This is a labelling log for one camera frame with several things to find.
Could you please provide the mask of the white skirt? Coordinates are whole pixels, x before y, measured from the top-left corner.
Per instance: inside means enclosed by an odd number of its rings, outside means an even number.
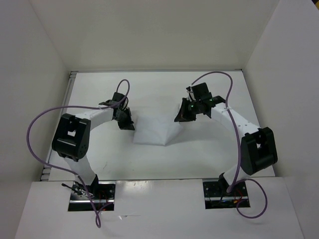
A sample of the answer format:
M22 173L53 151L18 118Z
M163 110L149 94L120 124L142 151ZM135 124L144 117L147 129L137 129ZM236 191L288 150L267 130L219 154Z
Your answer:
M133 143L157 146L168 145L183 131L183 126L174 121L178 112L179 104L162 113L138 115Z

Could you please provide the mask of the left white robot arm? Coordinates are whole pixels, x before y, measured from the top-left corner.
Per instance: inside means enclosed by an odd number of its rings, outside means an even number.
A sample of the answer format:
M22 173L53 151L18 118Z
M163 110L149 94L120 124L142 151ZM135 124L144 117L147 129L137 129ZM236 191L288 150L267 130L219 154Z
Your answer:
M100 190L98 176L92 170L87 157L90 132L113 120L118 123L121 130L134 130L128 102L125 95L115 92L112 99L99 103L96 110L76 115L65 113L60 118L52 141L52 149L75 173L75 181L88 199L96 198Z

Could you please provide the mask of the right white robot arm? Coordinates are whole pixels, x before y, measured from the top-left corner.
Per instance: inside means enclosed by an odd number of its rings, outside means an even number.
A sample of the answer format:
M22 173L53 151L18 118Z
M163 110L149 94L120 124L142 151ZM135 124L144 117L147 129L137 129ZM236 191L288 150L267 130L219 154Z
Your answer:
M197 115L203 114L235 134L239 158L219 176L218 189L222 195L231 195L237 182L277 163L274 133L269 127L260 128L249 122L229 106L227 99L213 96L206 83L191 85L186 91L188 96L182 98L175 122L195 121Z

